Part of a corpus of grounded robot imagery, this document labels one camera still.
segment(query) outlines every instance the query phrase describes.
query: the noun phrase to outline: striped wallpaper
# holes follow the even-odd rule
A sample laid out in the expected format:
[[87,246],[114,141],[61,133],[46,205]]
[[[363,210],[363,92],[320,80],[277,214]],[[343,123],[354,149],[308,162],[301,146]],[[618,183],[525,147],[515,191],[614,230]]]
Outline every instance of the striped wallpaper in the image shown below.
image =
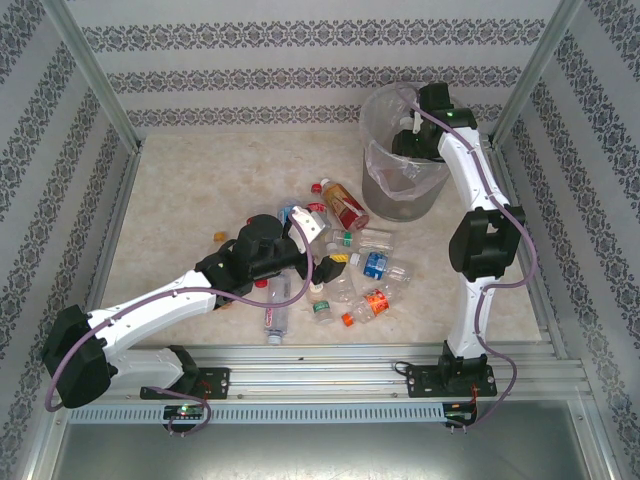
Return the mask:
[[140,136],[355,128],[396,80],[445,80],[489,131],[558,0],[75,0]]
[[640,2],[587,1],[503,145],[569,353],[640,478]]
[[20,468],[55,314],[91,291],[129,153],[37,0],[0,0],[0,478]]

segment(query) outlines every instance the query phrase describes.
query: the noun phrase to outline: trash bin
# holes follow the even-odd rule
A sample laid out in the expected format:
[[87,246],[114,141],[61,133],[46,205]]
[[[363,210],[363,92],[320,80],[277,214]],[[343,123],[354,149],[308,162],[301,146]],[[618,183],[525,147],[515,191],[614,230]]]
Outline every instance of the trash bin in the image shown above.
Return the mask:
[[395,85],[379,88],[360,110],[364,145],[362,196],[369,209],[387,220],[409,222],[425,215],[449,178],[442,161],[393,155],[391,143],[410,107]]

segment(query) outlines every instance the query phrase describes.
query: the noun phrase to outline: beige floor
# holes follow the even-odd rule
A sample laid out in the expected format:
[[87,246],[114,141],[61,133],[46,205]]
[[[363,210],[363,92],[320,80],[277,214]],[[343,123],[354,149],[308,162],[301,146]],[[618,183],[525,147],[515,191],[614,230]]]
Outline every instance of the beige floor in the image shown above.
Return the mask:
[[[147,138],[109,276],[103,306],[158,288],[194,267],[216,231],[233,237],[248,216],[272,213],[284,196],[309,199],[310,185],[328,176],[361,200],[362,149],[356,132],[152,135]],[[373,227],[395,230],[396,256],[416,265],[404,298],[367,325],[317,326],[306,299],[291,307],[286,344],[441,342],[454,322],[457,277],[448,241],[464,212],[452,180],[433,209],[411,223],[372,216]],[[349,267],[356,288],[365,277]],[[513,265],[505,281],[521,278]],[[302,282],[296,277],[292,291]],[[266,300],[266,290],[249,298]],[[346,311],[335,304],[336,313]],[[264,344],[263,310],[234,304],[194,317],[143,343],[166,345]],[[496,293],[490,340],[539,340],[524,288]]]

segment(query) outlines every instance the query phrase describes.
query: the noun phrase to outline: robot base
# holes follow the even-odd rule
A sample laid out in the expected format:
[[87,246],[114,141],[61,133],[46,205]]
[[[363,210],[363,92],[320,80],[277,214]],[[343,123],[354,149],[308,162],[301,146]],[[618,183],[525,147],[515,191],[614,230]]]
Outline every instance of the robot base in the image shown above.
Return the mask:
[[464,398],[474,394],[476,397],[495,397],[498,394],[487,356],[454,357],[447,342],[444,342],[438,365],[399,364],[406,366],[404,372],[397,368],[396,371],[406,377],[410,398]]

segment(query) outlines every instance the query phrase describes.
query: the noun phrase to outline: bottle label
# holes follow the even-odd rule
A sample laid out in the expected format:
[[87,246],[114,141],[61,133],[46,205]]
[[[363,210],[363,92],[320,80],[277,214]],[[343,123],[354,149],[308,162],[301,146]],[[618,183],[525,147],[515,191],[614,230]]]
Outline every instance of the bottle label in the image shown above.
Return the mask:
[[307,205],[307,208],[312,212],[326,213],[327,211],[327,207],[325,206],[325,204],[320,202],[311,202],[309,205]]
[[334,185],[325,193],[325,199],[333,209],[345,230],[366,212],[356,200],[340,185]]
[[293,210],[293,207],[295,207],[295,205],[288,205],[278,211],[278,220],[280,220],[281,224],[284,225],[286,223],[287,218],[289,218],[289,213]]
[[273,325],[273,308],[267,308],[267,312],[264,316],[264,326],[269,329]]
[[387,297],[384,296],[380,290],[374,290],[373,292],[364,296],[369,302],[369,306],[371,307],[371,311],[377,317],[385,310],[389,310],[389,302]]
[[313,304],[313,313],[318,313],[318,312],[321,312],[322,310],[327,310],[327,309],[329,309],[329,302],[327,302],[326,300]]
[[367,277],[375,278],[376,280],[380,280],[382,278],[382,274],[384,273],[384,269],[387,266],[387,256],[382,255],[381,253],[372,252],[369,254],[367,258],[367,263],[364,266],[364,274]]

